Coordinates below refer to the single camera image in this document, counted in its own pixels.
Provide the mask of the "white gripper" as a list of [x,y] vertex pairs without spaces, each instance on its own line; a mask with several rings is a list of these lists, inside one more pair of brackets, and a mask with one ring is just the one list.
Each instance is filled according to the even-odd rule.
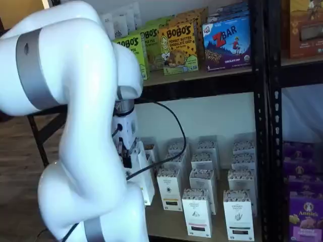
[[137,140],[137,115],[129,113],[124,116],[114,115],[112,131],[117,130],[113,137],[119,156],[125,168],[132,168],[131,152],[136,147]]

